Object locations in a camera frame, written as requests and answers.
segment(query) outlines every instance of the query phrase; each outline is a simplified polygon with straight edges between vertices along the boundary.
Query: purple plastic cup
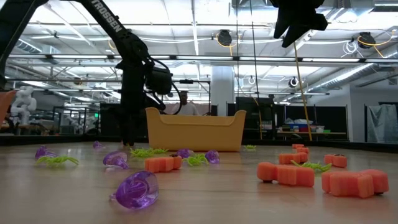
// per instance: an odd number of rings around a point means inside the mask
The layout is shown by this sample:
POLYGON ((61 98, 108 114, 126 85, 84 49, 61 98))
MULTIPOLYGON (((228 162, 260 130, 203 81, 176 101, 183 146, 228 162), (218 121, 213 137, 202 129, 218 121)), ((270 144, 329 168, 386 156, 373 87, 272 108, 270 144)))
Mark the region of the purple plastic cup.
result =
POLYGON ((123 207, 140 209, 152 205, 158 195, 156 176, 148 171, 140 171, 126 178, 109 197, 116 199, 123 207))
POLYGON ((54 152, 49 152, 47 147, 40 146, 39 149, 36 151, 35 160, 39 159, 42 156, 50 156, 50 157, 57 157, 54 152))
POLYGON ((216 150, 210 150, 210 151, 206 152, 205 158, 211 164, 220 163, 220 155, 218 154, 218 152, 216 150))
POLYGON ((93 148, 102 149, 102 148, 104 148, 104 146, 99 141, 95 141, 93 144, 93 148))
POLYGON ((104 165, 106 166, 119 166, 123 169, 128 169, 129 165, 126 163, 127 154, 124 152, 114 151, 104 157, 104 165))
POLYGON ((184 159, 184 158, 188 158, 188 157, 194 155, 194 152, 189 149, 180 149, 177 151, 176 154, 181 156, 182 159, 184 159))

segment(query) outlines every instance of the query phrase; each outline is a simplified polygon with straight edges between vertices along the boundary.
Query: ceiling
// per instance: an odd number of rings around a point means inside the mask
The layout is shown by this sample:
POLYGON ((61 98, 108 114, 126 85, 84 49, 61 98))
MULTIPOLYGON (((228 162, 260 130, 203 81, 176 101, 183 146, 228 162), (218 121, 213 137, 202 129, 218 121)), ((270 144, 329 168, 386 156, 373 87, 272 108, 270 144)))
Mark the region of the ceiling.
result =
MULTIPOLYGON (((253 15, 242 8, 237 17, 231 0, 104 0, 110 10, 118 15, 120 21, 126 28, 132 29, 133 33, 144 39, 151 55, 206 55, 206 56, 247 56, 253 57, 293 57, 294 51, 291 47, 281 47, 281 40, 272 38, 277 10, 271 7, 262 7, 261 2, 253 0, 259 6, 253 10, 253 15), (221 29, 228 29, 236 43, 239 44, 231 49, 222 47, 217 43, 216 35, 221 29), (195 49, 195 31, 198 39, 195 49)), ((327 30, 312 32, 311 37, 305 39, 303 44, 298 44, 299 57, 374 57, 377 54, 375 48, 353 50, 347 46, 347 41, 357 37, 360 32, 370 32, 377 43, 388 43, 377 47, 383 51, 397 44, 395 37, 391 37, 393 30, 398 26, 398 12, 369 12, 359 16, 353 13, 345 13, 334 17, 332 8, 322 7, 318 11, 329 18, 327 30)), ((97 24, 87 10, 77 2, 71 1, 49 1, 47 7, 38 8, 20 38, 24 42, 43 50, 43 54, 118 54, 113 42, 108 35, 97 24)), ((13 54, 27 54, 26 51, 15 47, 13 54)), ((57 65, 32 59, 9 59, 9 66, 22 73, 10 72, 9 78, 59 78, 92 80, 117 80, 121 77, 121 71, 113 67, 117 60, 111 62, 104 60, 84 60, 84 62, 98 62, 97 67, 66 66, 67 63, 78 63, 78 60, 59 60, 57 65)), ((169 60, 165 62, 170 65, 174 79, 210 80, 211 67, 216 63, 203 61, 181 61, 169 60)), ((250 84, 249 79, 258 77, 260 91, 297 91, 288 87, 287 80, 297 76, 297 68, 293 63, 272 65, 242 65, 233 61, 229 64, 234 69, 236 78, 240 79, 240 87, 243 91, 254 91, 256 85, 250 84)), ((304 87, 326 78, 338 70, 340 66, 328 66, 319 64, 317 66, 300 66, 300 74, 304 80, 304 87)), ((54 88, 89 89, 95 83, 73 83, 53 82, 47 83, 54 88)), ((194 100, 207 100, 207 86, 177 85, 181 90, 190 90, 190 98, 194 100)), ((104 88, 118 89, 120 83, 107 83, 104 88)), ((93 99, 113 99, 118 96, 110 96, 101 93, 86 95, 93 99)))

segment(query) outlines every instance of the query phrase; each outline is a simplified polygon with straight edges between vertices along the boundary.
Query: yellow plastic bin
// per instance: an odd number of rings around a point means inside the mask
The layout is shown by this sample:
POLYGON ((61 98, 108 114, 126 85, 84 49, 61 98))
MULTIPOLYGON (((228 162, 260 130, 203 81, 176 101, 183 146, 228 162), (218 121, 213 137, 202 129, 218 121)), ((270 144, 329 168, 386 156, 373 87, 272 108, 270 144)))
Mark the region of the yellow plastic bin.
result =
POLYGON ((241 148, 246 111, 235 116, 160 115, 147 108, 149 145, 171 151, 237 152, 241 148))

